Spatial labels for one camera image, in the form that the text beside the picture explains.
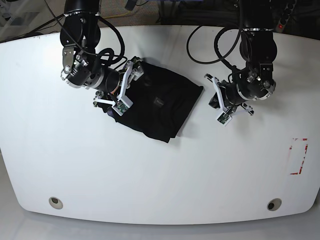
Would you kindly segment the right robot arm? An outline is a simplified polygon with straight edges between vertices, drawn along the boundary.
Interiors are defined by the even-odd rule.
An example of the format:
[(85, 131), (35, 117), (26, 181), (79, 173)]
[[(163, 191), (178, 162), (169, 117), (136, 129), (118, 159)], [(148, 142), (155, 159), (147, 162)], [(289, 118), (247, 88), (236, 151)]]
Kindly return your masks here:
[[(123, 115), (133, 102), (126, 95), (131, 82), (143, 76), (141, 59), (125, 58), (125, 42), (120, 32), (100, 15), (99, 0), (68, 0), (64, 6), (65, 20), (61, 26), (60, 42), (63, 45), (60, 77), (73, 88), (95, 89), (93, 105), (111, 107), (118, 115)], [(101, 39), (98, 23), (107, 25), (117, 36), (120, 53), (112, 48), (96, 52)], [(122, 63), (122, 69), (111, 66)]]

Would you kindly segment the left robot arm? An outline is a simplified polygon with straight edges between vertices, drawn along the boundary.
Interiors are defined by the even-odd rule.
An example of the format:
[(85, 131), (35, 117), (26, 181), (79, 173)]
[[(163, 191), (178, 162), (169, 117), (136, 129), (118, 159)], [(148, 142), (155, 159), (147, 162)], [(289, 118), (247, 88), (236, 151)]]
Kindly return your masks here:
[(248, 101), (266, 100), (275, 91), (273, 62), (277, 56), (277, 45), (273, 38), (273, 18), (269, 0), (242, 0), (241, 42), (239, 51), (245, 67), (238, 69), (223, 59), (231, 70), (228, 80), (206, 74), (216, 91), (209, 105), (217, 109), (217, 121), (227, 125), (239, 113), (254, 114)]

